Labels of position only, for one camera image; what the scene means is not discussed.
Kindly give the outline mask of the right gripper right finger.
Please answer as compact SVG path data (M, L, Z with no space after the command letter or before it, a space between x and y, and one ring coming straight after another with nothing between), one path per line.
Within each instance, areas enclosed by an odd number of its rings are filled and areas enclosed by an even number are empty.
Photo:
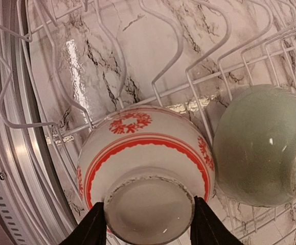
M242 245L221 222L205 200L195 196L194 217L190 226L191 245Z

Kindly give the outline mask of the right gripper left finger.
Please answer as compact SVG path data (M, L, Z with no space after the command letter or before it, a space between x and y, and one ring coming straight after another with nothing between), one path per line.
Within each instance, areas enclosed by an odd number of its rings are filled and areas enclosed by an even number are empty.
M106 245L104 203L97 202L60 245Z

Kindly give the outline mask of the white and pink bowl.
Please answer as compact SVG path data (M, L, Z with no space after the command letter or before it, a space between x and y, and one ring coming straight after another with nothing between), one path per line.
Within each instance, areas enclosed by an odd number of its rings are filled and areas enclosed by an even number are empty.
M178 113L135 106L104 118L83 144L77 167L87 210L103 203L108 231L129 244L168 244L194 216L194 198L215 186L212 153Z

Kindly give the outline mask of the pale green ceramic bowl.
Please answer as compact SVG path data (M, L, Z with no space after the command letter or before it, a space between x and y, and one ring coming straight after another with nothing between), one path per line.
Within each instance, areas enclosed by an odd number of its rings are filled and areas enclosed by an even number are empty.
M256 85L233 99L213 140L216 179L237 201L275 207L296 199L296 95Z

